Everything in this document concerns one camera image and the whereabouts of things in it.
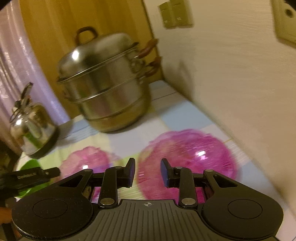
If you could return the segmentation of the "left hand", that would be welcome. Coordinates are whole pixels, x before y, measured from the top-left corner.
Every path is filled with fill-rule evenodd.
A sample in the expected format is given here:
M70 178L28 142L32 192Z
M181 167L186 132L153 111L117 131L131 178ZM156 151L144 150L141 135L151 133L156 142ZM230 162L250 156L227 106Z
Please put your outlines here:
M0 207L0 225L12 222L12 209L8 207Z

